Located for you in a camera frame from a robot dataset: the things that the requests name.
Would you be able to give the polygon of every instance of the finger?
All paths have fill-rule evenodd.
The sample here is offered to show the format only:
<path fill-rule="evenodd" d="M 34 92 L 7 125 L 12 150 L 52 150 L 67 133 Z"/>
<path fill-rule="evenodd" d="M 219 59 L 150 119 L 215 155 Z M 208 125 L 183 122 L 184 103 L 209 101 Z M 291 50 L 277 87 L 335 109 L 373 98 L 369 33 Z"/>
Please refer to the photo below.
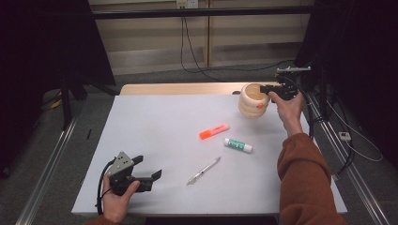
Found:
<path fill-rule="evenodd" d="M 111 188 L 111 182 L 110 182 L 110 180 L 109 180 L 109 175 L 108 175 L 108 173 L 106 173 L 106 174 L 103 176 L 102 186 L 103 186 L 103 188 L 102 188 L 102 194 L 103 194 L 105 191 L 107 191 L 109 188 Z"/>
<path fill-rule="evenodd" d="M 126 192 L 123 194 L 123 198 L 127 199 L 128 201 L 130 200 L 131 196 L 135 193 L 137 188 L 140 186 L 139 181 L 134 181 L 132 182 L 129 187 L 127 188 Z"/>
<path fill-rule="evenodd" d="M 277 104 L 279 105 L 281 102 L 284 102 L 283 99 L 281 99 L 278 94 L 276 94 L 275 92 L 269 92 L 268 93 L 269 97 Z"/>

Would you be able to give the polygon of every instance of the orange highlighter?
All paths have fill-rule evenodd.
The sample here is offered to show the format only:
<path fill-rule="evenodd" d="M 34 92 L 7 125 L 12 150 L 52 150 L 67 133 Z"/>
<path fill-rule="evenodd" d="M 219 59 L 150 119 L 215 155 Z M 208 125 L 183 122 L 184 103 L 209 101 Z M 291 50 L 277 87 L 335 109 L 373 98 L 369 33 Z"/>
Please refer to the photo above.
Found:
<path fill-rule="evenodd" d="M 221 124 L 221 125 L 219 125 L 219 126 L 217 126 L 215 128 L 208 129 L 208 130 L 205 130 L 203 132 L 200 132 L 199 133 L 199 137 L 200 137 L 200 139 L 203 140 L 203 139 L 211 137 L 211 136 L 213 136 L 215 134 L 223 132 L 223 131 L 225 131 L 227 129 L 229 129 L 229 125 L 228 124 Z"/>

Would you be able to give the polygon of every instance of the person's left hand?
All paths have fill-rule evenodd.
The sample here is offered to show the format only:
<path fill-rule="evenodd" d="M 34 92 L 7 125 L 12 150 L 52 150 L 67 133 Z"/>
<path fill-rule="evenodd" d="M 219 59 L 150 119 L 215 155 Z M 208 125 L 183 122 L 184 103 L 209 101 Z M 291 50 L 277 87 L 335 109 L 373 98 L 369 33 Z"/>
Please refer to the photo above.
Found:
<path fill-rule="evenodd" d="M 129 185 L 122 196 L 118 196 L 115 195 L 112 190 L 109 190 L 111 188 L 111 182 L 108 174 L 104 175 L 102 194 L 109 190 L 102 197 L 103 215 L 105 218 L 113 223 L 122 223 L 127 214 L 130 198 L 139 186 L 140 182 L 134 181 Z"/>

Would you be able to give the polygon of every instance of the hand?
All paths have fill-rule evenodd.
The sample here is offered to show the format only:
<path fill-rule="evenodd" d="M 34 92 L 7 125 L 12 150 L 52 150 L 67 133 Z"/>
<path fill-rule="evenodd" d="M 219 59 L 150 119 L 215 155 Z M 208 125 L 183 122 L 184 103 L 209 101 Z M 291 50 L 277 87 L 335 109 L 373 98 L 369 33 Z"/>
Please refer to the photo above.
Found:
<path fill-rule="evenodd" d="M 103 176 L 103 215 L 113 223 L 122 223 L 127 214 L 127 208 L 132 194 L 140 186 L 139 181 L 132 182 L 122 196 L 115 195 L 111 188 L 111 182 L 108 174 Z"/>
<path fill-rule="evenodd" d="M 269 92 L 269 97 L 278 106 L 278 114 L 283 122 L 283 127 L 287 131 L 287 137 L 297 133 L 303 133 L 299 121 L 302 111 L 303 96 L 300 92 L 293 99 L 285 101 L 275 92 Z"/>

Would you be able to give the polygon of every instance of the orange sleeve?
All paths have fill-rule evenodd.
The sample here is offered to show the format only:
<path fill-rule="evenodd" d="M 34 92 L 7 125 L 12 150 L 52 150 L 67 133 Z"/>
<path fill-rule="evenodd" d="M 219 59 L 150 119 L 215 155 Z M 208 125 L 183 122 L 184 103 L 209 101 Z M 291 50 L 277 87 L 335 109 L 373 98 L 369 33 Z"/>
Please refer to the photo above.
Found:
<path fill-rule="evenodd" d="M 121 223 L 113 223 L 106 219 L 103 215 L 97 217 L 96 220 L 85 223 L 84 225 L 121 225 Z"/>
<path fill-rule="evenodd" d="M 327 163 L 308 135 L 283 142 L 278 175 L 283 224 L 345 224 L 336 212 Z"/>

